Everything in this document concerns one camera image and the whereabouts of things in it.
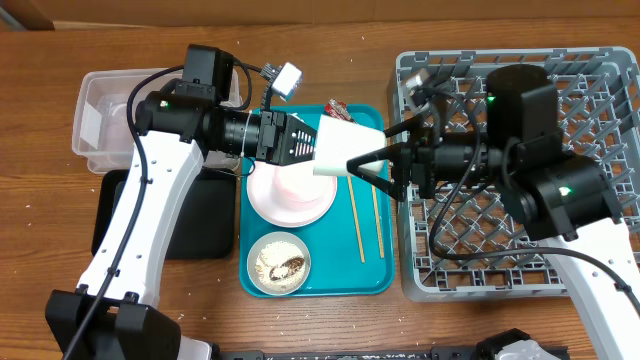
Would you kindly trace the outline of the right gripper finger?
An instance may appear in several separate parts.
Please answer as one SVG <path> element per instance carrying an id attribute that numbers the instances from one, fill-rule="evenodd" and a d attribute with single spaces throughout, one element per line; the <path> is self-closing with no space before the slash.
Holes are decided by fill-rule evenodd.
<path id="1" fill-rule="evenodd" d="M 393 144 L 367 154 L 363 154 L 346 162 L 346 167 L 354 175 L 373 185 L 389 196 L 406 195 L 406 145 Z M 371 175 L 361 167 L 378 161 L 387 161 L 391 170 L 388 180 L 377 175 Z"/>
<path id="2" fill-rule="evenodd" d="M 400 133 L 403 133 L 405 131 L 408 131 L 409 133 L 411 133 L 416 129 L 422 128 L 423 124 L 424 124 L 424 118 L 422 116 L 413 116 L 401 123 L 398 123 L 396 125 L 393 125 L 385 129 L 384 135 L 386 138 L 390 138 Z"/>

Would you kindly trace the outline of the white cup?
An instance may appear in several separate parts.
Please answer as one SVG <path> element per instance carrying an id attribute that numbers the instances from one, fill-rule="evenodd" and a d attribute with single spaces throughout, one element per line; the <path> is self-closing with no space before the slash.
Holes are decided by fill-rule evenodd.
<path id="1" fill-rule="evenodd" d="M 381 130 L 322 115 L 317 129 L 313 174 L 348 176 L 348 160 L 385 146 L 386 137 Z"/>

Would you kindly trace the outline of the red snack wrapper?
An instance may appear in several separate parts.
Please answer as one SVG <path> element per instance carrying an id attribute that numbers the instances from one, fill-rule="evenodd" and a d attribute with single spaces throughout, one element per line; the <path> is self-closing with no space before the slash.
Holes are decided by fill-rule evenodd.
<path id="1" fill-rule="evenodd" d="M 347 105 L 343 102 L 330 99 L 324 106 L 324 111 L 330 117 L 355 123 L 353 116 L 347 110 Z"/>

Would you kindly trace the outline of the grey bowl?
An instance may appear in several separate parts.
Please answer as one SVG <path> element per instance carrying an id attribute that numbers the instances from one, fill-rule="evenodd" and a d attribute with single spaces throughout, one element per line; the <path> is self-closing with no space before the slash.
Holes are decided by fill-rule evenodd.
<path id="1" fill-rule="evenodd" d="M 291 295 L 307 280 L 311 255 L 305 243 L 288 232 L 272 232 L 258 239 L 246 260 L 251 283 L 268 296 Z"/>

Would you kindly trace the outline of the rice and food scraps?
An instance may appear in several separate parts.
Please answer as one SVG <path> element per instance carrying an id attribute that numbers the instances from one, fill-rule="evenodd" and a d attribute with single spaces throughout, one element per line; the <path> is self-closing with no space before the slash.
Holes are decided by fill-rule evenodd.
<path id="1" fill-rule="evenodd" d="M 295 290 L 306 278 L 309 269 L 302 250 L 295 244 L 276 241 L 258 253 L 255 271 L 259 283 L 272 292 Z"/>

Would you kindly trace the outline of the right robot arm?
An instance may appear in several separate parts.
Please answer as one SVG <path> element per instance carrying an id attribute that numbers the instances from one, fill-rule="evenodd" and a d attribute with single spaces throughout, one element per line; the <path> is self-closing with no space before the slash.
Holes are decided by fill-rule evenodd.
<path id="1" fill-rule="evenodd" d="M 605 172 L 590 157 L 567 151 L 558 124 L 558 94 L 535 65 L 498 68 L 486 78 L 486 120 L 452 133 L 448 102 L 461 97 L 425 71 L 404 90 L 412 117 L 388 129 L 405 142 L 348 160 L 349 174 L 394 199 L 416 186 L 424 198 L 441 182 L 480 192 L 494 185 L 508 215 L 564 284 L 602 359 L 639 355 L 639 269 L 623 209 Z"/>

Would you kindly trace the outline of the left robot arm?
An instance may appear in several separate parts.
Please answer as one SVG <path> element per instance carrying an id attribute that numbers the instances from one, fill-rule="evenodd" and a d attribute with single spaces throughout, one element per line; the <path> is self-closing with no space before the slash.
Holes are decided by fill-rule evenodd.
<path id="1" fill-rule="evenodd" d="M 216 359 L 217 345 L 186 337 L 158 308 L 166 253 L 185 197 L 207 155 L 220 151 L 287 166 L 312 159 L 316 130 L 263 105 L 228 105 L 239 60 L 190 45 L 167 83 L 131 95 L 126 121 L 134 141 L 128 176 L 106 234 L 71 292 L 55 290 L 45 309 L 66 359 Z"/>

